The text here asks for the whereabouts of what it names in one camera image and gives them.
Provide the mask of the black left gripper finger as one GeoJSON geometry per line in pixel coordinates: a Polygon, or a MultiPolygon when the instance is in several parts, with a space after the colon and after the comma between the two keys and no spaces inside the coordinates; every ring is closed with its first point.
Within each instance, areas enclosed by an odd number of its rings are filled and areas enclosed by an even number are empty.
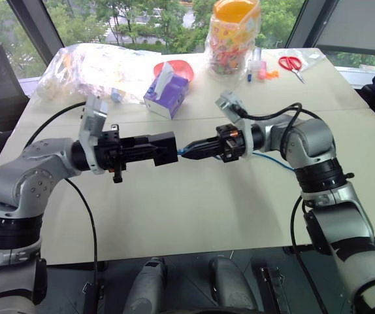
{"type": "Polygon", "coordinates": [[[167,153],[164,147],[135,147],[122,150],[123,159],[155,159],[167,153]]]}
{"type": "Polygon", "coordinates": [[[125,137],[120,139],[120,146],[122,149],[156,149],[151,140],[151,135],[125,137]]]}

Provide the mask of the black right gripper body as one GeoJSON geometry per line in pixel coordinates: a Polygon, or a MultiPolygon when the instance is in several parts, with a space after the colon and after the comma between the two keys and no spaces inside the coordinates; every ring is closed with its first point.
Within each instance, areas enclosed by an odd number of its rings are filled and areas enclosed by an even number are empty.
{"type": "Polygon", "coordinates": [[[236,126],[226,124],[216,128],[220,144],[218,156],[224,163],[238,160],[244,154],[244,136],[236,126]]]}

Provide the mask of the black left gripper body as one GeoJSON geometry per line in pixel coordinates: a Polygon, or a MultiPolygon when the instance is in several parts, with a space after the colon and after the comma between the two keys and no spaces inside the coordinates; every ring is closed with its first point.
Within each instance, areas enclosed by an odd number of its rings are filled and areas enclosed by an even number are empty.
{"type": "Polygon", "coordinates": [[[128,156],[120,138],[119,125],[113,124],[109,131],[102,131],[95,146],[95,157],[98,166],[113,174],[114,183],[122,183],[122,172],[127,169],[128,156]]]}

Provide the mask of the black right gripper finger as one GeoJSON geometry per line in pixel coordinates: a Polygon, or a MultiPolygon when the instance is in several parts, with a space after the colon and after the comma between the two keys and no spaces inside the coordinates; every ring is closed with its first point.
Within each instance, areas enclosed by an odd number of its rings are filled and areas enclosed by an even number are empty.
{"type": "Polygon", "coordinates": [[[191,142],[189,144],[189,150],[208,151],[218,150],[219,148],[220,140],[217,137],[201,139],[198,141],[191,142]]]}
{"type": "Polygon", "coordinates": [[[205,150],[183,150],[181,152],[181,157],[187,158],[190,160],[203,160],[207,158],[221,160],[219,155],[210,151],[205,151],[205,150]]]}

